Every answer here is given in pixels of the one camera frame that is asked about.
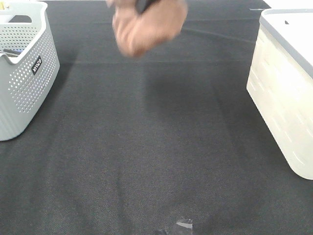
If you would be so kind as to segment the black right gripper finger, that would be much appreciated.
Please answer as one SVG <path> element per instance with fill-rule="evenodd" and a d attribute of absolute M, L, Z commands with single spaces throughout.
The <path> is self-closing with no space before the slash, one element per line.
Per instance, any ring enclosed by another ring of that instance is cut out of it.
<path fill-rule="evenodd" d="M 135 7 L 138 13 L 143 13 L 155 0 L 137 0 Z"/>

